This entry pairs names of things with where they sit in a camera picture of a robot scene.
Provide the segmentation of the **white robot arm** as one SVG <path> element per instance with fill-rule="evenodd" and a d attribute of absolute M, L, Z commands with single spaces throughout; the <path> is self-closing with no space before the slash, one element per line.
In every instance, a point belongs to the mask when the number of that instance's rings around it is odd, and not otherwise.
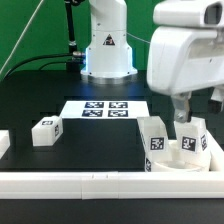
<path fill-rule="evenodd" d="M 117 83 L 137 73 L 127 44 L 124 0 L 89 0 L 91 43 L 82 77 Z M 208 108 L 224 108 L 224 0 L 163 0 L 153 11 L 158 25 L 149 48 L 147 83 L 172 98 L 174 119 L 191 119 L 191 93 L 212 88 Z"/>

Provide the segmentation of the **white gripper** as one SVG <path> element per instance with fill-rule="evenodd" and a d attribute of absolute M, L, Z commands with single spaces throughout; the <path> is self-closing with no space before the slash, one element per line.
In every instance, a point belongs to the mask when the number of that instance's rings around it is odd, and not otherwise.
<path fill-rule="evenodd" d="M 224 84 L 224 42 L 212 29 L 159 27 L 149 50 L 147 82 L 152 91 L 173 95 L 174 120 L 191 121 L 191 91 Z M 224 108 L 224 89 L 208 101 L 211 113 Z"/>

